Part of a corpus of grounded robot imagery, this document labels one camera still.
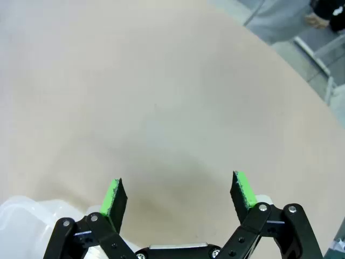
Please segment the black-green right gripper left finger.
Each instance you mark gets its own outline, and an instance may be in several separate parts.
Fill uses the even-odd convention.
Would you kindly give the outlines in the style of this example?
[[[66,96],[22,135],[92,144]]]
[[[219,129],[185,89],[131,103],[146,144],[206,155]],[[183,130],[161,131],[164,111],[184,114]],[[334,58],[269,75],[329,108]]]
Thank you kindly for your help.
[[[122,180],[112,180],[98,212],[56,222],[43,259],[84,259],[91,247],[100,247],[108,259],[138,259],[120,236],[126,204]]]

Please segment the black-green right gripper right finger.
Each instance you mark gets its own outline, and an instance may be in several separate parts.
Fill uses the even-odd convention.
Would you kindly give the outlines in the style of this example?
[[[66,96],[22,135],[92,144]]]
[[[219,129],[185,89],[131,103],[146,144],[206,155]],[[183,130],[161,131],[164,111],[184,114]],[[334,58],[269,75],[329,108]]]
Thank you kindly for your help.
[[[312,226],[297,203],[282,209],[259,202],[243,172],[234,171],[230,195],[240,225],[215,259],[250,259],[263,237],[274,239],[281,259],[323,259]]]

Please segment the large clear plastic bin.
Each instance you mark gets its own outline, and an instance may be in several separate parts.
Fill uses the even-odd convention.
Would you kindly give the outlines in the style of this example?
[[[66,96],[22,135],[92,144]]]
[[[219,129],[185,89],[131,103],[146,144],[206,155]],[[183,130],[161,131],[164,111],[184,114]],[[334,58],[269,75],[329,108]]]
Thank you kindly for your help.
[[[59,218],[80,220],[99,209],[100,202],[8,198],[0,204],[0,259],[43,259]],[[133,251],[149,245],[223,245],[238,222],[229,197],[130,195],[120,234]]]

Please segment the person's left forearm black sleeve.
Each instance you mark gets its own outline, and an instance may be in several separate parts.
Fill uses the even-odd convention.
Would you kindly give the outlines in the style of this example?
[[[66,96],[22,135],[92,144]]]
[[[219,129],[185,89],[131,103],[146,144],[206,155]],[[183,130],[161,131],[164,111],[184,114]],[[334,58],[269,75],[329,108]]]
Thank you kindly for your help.
[[[345,30],[345,0],[310,0],[313,12],[329,21],[333,32]]]

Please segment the person's left hand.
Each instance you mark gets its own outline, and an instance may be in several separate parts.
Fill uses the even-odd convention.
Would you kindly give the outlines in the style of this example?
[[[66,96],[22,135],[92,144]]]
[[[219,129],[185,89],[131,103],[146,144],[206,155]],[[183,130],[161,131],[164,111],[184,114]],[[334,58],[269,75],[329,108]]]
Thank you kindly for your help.
[[[309,15],[306,15],[305,21],[309,26],[316,29],[324,29],[330,23],[329,20],[323,19],[319,17],[318,15],[316,15],[315,13],[310,13]]]

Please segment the white metal frame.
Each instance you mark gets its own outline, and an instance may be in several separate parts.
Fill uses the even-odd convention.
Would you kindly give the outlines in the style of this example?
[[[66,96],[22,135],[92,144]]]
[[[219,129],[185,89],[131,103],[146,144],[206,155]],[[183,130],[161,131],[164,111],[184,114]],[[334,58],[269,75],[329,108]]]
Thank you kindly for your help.
[[[336,86],[334,82],[334,78],[331,75],[329,68],[326,64],[321,60],[321,57],[330,52],[331,50],[337,48],[338,43],[341,40],[341,36],[336,37],[335,39],[331,40],[329,43],[325,44],[321,48],[313,51],[311,47],[300,37],[295,37],[293,41],[300,47],[311,59],[316,63],[316,65],[322,70],[322,72],[327,76],[327,88],[326,94],[324,97],[325,103],[329,106],[330,99],[333,94],[334,87]]]

